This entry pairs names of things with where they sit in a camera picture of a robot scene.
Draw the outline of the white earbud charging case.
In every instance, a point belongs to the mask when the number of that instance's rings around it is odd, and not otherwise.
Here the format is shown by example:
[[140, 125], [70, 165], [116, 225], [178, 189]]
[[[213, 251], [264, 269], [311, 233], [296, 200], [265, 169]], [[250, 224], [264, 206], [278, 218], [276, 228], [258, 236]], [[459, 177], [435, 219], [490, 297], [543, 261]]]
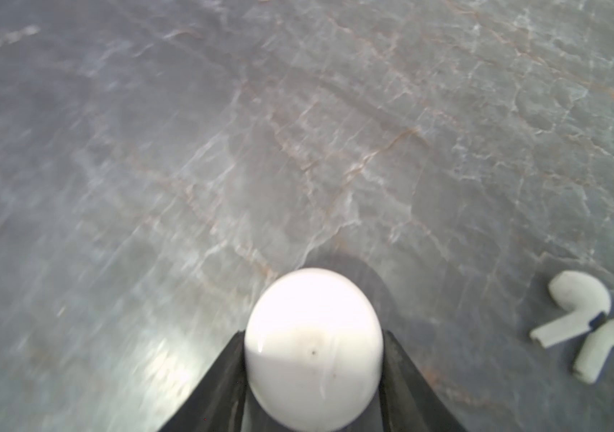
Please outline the white earbud charging case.
[[337, 431], [374, 399], [384, 336], [370, 300], [343, 275], [303, 268], [262, 294], [244, 336], [258, 405], [294, 431]]

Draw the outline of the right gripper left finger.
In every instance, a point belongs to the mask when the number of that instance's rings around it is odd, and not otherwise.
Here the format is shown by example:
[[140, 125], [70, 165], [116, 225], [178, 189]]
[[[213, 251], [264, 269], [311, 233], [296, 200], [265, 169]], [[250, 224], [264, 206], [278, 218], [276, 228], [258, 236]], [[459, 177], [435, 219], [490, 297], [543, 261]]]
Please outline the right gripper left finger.
[[160, 432], [240, 432], [248, 391], [245, 333], [235, 333]]

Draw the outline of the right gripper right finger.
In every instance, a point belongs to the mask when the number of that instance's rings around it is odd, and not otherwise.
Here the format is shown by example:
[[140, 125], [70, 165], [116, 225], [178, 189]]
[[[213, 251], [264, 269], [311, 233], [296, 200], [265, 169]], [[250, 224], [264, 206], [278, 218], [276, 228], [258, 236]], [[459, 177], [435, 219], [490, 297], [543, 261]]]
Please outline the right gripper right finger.
[[385, 432], [466, 432], [389, 330], [379, 399]]

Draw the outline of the white earbud one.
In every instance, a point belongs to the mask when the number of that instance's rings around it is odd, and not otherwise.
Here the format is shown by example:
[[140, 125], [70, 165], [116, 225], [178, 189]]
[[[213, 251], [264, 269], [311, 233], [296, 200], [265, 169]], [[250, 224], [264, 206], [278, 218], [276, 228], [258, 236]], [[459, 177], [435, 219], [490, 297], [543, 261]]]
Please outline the white earbud one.
[[530, 339], [543, 348], [591, 332], [611, 311], [612, 300], [608, 288], [592, 275], [565, 270], [550, 280], [547, 289], [565, 315], [528, 333]]

